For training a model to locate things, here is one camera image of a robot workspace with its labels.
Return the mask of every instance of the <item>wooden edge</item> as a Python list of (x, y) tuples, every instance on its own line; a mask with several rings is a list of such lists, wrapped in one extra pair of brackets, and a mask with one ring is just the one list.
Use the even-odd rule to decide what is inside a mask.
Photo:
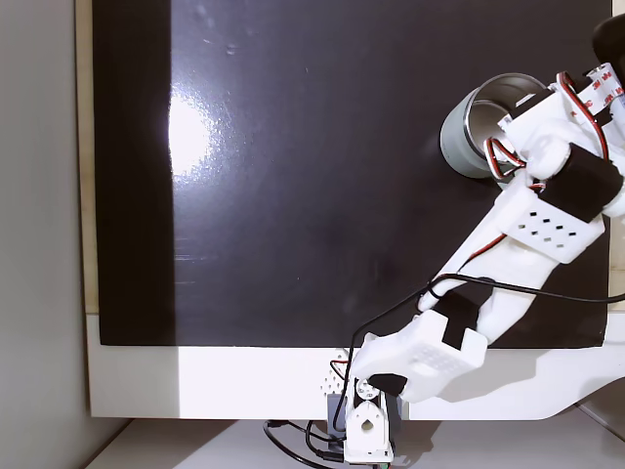
[(76, 105), (80, 214), (85, 312), (96, 315), (98, 251), (96, 238), (96, 171), (94, 160), (94, 88), (92, 0), (76, 0)]

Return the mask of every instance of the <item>glossy black surface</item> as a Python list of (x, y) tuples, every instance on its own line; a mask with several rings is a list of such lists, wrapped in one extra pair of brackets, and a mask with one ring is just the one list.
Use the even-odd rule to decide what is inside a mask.
[[(103, 343), (348, 344), (498, 194), (444, 163), (451, 109), (502, 72), (594, 66), (610, 2), (567, 5), (95, 0)], [(606, 279), (604, 237), (547, 287)], [(604, 326), (605, 307), (539, 300), (496, 345), (592, 346)]]

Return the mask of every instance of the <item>white plastic arm segment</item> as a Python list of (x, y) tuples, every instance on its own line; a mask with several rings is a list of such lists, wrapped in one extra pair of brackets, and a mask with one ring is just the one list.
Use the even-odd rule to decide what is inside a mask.
[(416, 317), (400, 332), (367, 342), (354, 359), (352, 373), (360, 379), (384, 369), (409, 377), (400, 397), (416, 403), (435, 396), (461, 374), (482, 366), (486, 338), (465, 330), (460, 350), (442, 342), (447, 318), (435, 311)]

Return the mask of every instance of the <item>metal cup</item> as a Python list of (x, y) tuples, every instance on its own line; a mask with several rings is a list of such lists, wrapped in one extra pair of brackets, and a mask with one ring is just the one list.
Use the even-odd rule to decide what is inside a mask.
[(483, 144), (489, 137), (504, 140), (497, 125), (517, 102), (545, 89), (536, 78), (504, 73), (471, 92), (447, 115), (440, 129), (440, 149), (454, 170), (469, 178), (488, 178)]

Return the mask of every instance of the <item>black wire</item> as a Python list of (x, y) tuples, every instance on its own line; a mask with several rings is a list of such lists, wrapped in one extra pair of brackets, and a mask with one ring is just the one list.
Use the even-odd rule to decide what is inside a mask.
[(552, 293), (551, 291), (537, 290), (536, 288), (530, 288), (528, 286), (511, 285), (509, 283), (502, 283), (490, 278), (477, 278), (463, 276), (462, 274), (442, 274), (436, 277), (430, 282), (429, 288), (434, 288), (437, 284), (445, 280), (461, 280), (467, 283), (477, 283), (480, 285), (493, 286), (495, 288), (501, 288), (504, 290), (516, 291), (518, 293), (528, 293), (536, 296), (547, 296), (549, 298), (558, 298), (560, 300), (577, 301), (579, 303), (599, 303), (610, 304), (618, 303), (625, 300), (625, 293), (616, 296), (607, 296), (605, 298), (583, 298), (579, 296), (562, 295), (560, 293)]
[(343, 372), (337, 367), (337, 365), (334, 362), (330, 362), (330, 367), (336, 374), (339, 375), (339, 378), (345, 380), (345, 376), (343, 376)]
[(306, 464), (309, 467), (313, 467), (314, 469), (334, 469), (330, 466), (324, 466), (323, 464), (319, 464), (318, 462), (310, 461), (303, 456), (300, 456), (297, 452), (287, 448), (278, 438), (270, 430), (270, 420), (266, 420), (263, 425), (263, 431), (267, 438), (271, 440), (271, 442), (284, 454), (295, 459), (297, 462), (301, 462), (302, 464)]
[(445, 280), (461, 280), (467, 283), (477, 283), (480, 285), (492, 286), (492, 287), (501, 288), (504, 290), (516, 291), (518, 293), (527, 293), (527, 294), (536, 295), (536, 296), (546, 296), (549, 298), (557, 298), (560, 300), (568, 300), (568, 301), (577, 301), (580, 303), (610, 304), (610, 303), (619, 303), (621, 301), (625, 301), (625, 293), (622, 293), (616, 296), (608, 296), (605, 298), (583, 298), (583, 297), (578, 297), (578, 296), (569, 296), (569, 295), (562, 295), (559, 293), (552, 293), (550, 291), (538, 290), (536, 288), (530, 288), (527, 286), (511, 285), (509, 283), (495, 281), (490, 278), (477, 278), (477, 277), (463, 276), (461, 274), (442, 274), (436, 277), (434, 280), (430, 281), (426, 287), (420, 288), (419, 290), (416, 290), (410, 293), (403, 300), (401, 300), (394, 306), (390, 307), (387, 311), (376, 316), (372, 320), (368, 320), (363, 325), (361, 325), (358, 329), (355, 330), (354, 334), (352, 335), (352, 343), (350, 344), (350, 354), (348, 356), (348, 365), (345, 369), (345, 383), (343, 385), (343, 392), (341, 393), (341, 399), (339, 400), (339, 404), (337, 405), (336, 411), (334, 412), (334, 418), (332, 419), (332, 427), (334, 428), (334, 430), (336, 430), (337, 432), (345, 432), (345, 429), (337, 428), (336, 423), (339, 418), (341, 406), (343, 405), (343, 401), (345, 400), (345, 395), (347, 394), (347, 390), (348, 390), (348, 383), (350, 381), (350, 369), (352, 368), (352, 359), (354, 357), (354, 345), (355, 345), (355, 340), (358, 334), (360, 334), (360, 332), (362, 332), (369, 325), (380, 320), (386, 315), (389, 315), (393, 311), (405, 305), (408, 301), (412, 300), (413, 298), (421, 297), (428, 290), (432, 291), (432, 289), (436, 285), (438, 285), (439, 283)]
[(343, 391), (341, 392), (341, 399), (339, 399), (339, 403), (336, 406), (336, 411), (334, 412), (334, 418), (332, 419), (332, 428), (334, 428), (334, 430), (336, 430), (337, 432), (345, 432), (345, 428), (344, 429), (339, 429), (339, 428), (336, 427), (336, 422), (339, 419), (339, 413), (341, 411), (341, 406), (343, 405), (343, 401), (345, 400), (345, 395), (347, 394), (347, 391), (348, 391), (348, 383), (350, 382), (350, 368), (352, 368), (352, 358), (354, 357), (355, 339), (357, 338), (358, 334), (360, 332), (362, 332), (364, 329), (366, 329), (372, 323), (380, 320), (381, 318), (383, 318), (386, 315), (389, 315), (390, 313), (392, 313), (396, 309), (401, 308), (403, 305), (405, 305), (409, 301), (412, 301), (417, 296), (421, 296), (426, 291), (428, 291), (427, 287), (420, 288), (420, 289), (418, 289), (416, 291), (413, 291), (408, 296), (406, 296), (403, 300), (401, 300), (398, 303), (396, 303), (393, 306), (391, 306), (387, 311), (385, 311), (384, 313), (381, 313), (380, 315), (376, 316), (372, 320), (368, 320), (363, 325), (361, 325), (358, 329), (355, 330), (354, 334), (352, 335), (352, 343), (350, 344), (350, 354), (348, 355), (348, 365), (345, 368), (345, 382), (343, 383)]
[(309, 420), (308, 425), (306, 426), (306, 431), (304, 432), (306, 434), (306, 446), (309, 447), (309, 449), (317, 456), (317, 457), (321, 457), (321, 450), (317, 449), (313, 446), (313, 442), (311, 442), (311, 429), (313, 428), (313, 421)]
[[(306, 433), (306, 428), (300, 427), (297, 423), (293, 423), (290, 420), (287, 422), (288, 422), (287, 425), (290, 425), (291, 427), (298, 429), (302, 433)], [(346, 439), (345, 437), (341, 437), (341, 438), (336, 438), (332, 436), (322, 437), (321, 435), (318, 435), (317, 433), (313, 433), (313, 432), (311, 432), (311, 436), (313, 438), (317, 438), (318, 440), (321, 440), (326, 443), (343, 442)]]

